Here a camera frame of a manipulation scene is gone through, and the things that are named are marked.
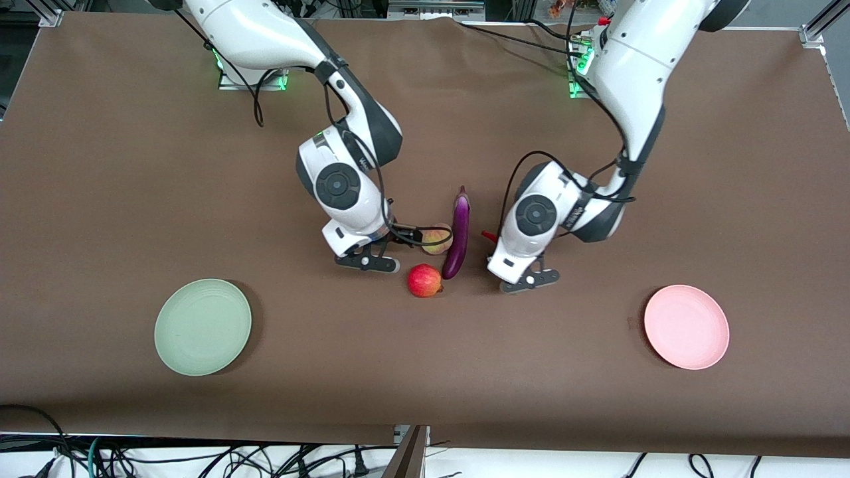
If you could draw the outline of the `yellow-red peach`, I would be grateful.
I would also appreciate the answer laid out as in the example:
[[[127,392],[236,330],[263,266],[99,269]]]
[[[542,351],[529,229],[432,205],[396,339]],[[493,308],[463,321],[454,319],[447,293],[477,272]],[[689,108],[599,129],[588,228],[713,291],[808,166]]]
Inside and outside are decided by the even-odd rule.
[[[445,254],[453,242],[452,227],[449,224],[437,223],[421,230],[421,249],[425,254],[438,256]]]

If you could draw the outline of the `purple eggplant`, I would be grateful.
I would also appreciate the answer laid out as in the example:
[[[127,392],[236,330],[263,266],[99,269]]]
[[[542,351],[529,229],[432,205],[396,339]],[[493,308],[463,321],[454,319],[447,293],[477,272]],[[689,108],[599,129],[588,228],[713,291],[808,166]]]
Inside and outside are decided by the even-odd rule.
[[[460,187],[454,205],[452,224],[453,240],[442,266],[442,278],[452,279],[458,275],[468,250],[471,204],[464,185]]]

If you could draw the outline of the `red pomegranate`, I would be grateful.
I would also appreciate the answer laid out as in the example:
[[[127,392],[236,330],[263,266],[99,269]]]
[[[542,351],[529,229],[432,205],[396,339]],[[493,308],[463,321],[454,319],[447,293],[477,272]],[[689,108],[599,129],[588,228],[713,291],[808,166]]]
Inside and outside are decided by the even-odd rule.
[[[417,264],[408,272],[407,288],[415,297],[434,297],[443,290],[442,274],[430,264]]]

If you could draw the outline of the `brown table cover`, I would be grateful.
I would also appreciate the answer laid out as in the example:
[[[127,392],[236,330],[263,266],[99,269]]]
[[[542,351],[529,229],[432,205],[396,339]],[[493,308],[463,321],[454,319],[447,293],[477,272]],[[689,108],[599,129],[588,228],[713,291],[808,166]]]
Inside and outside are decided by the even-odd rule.
[[[561,279],[504,294],[488,272],[506,182],[544,149],[589,173],[616,128],[568,96],[553,52],[449,19],[316,27],[398,119],[383,169],[401,221],[471,199],[464,268],[433,299],[336,266],[295,172],[328,125],[321,85],[216,87],[169,15],[73,13],[39,31],[0,124],[0,404],[71,434],[850,457],[850,132],[795,31],[701,33],[604,242],[562,237]],[[154,343],[162,305],[225,279],[252,310],[242,354],[186,377]],[[722,360],[689,371],[647,339],[649,298],[692,285],[725,312]]]

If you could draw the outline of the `light green round plate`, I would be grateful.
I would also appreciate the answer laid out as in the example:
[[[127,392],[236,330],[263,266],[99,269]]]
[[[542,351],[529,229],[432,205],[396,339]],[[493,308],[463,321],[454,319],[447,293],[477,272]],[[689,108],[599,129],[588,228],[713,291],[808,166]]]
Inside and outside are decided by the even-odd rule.
[[[206,278],[183,285],[161,307],[154,327],[158,357],[173,372],[203,377],[224,370],[252,332],[249,300],[237,285]]]

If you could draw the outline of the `pink round plate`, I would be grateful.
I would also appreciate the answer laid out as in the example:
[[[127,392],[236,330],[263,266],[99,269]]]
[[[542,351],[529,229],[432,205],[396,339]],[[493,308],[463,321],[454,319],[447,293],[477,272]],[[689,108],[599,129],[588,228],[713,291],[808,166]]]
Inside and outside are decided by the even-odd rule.
[[[699,371],[723,359],[730,342],[728,320],[719,303],[692,285],[656,291],[643,314],[655,352],[673,366]]]

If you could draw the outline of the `grey device box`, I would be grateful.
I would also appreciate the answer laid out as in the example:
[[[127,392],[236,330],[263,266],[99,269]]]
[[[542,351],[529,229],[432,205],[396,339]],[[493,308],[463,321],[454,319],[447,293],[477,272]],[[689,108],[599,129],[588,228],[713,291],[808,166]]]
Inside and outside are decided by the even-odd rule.
[[[436,19],[486,21],[485,0],[388,0],[388,19]]]

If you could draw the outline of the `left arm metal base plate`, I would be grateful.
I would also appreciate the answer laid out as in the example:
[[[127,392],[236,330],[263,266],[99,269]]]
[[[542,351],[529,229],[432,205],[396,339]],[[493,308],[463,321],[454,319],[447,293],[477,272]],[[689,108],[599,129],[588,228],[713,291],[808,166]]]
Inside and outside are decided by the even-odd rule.
[[[566,42],[568,81],[570,82],[570,97],[572,99],[591,99],[585,86],[589,85],[589,79],[586,76],[596,56],[593,42],[594,39],[590,31],[571,35]]]

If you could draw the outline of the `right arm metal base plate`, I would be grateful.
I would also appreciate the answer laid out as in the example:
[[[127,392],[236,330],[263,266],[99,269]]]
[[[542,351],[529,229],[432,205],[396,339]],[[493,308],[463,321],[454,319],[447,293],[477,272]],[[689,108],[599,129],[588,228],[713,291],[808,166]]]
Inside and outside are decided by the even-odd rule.
[[[215,49],[212,50],[219,67],[219,90],[285,91],[288,88],[288,69],[253,70],[231,66]]]

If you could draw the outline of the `dark brown post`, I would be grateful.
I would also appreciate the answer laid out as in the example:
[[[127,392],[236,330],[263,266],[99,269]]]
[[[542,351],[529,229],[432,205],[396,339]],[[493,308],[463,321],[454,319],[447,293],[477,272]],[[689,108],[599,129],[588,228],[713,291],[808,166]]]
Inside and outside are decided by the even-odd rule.
[[[429,426],[396,426],[398,447],[381,478],[423,478],[425,453],[429,446]]]

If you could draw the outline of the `aluminium frame profile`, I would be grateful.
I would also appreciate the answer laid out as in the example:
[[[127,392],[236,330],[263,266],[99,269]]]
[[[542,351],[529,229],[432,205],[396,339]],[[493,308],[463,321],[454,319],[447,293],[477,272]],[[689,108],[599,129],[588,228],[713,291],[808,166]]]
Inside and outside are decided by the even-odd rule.
[[[64,9],[62,0],[25,0],[39,16],[39,27],[55,27],[60,23]]]
[[[800,27],[799,36],[802,46],[809,49],[822,46],[823,34],[826,30],[848,12],[850,12],[850,0],[829,0],[820,12]]]

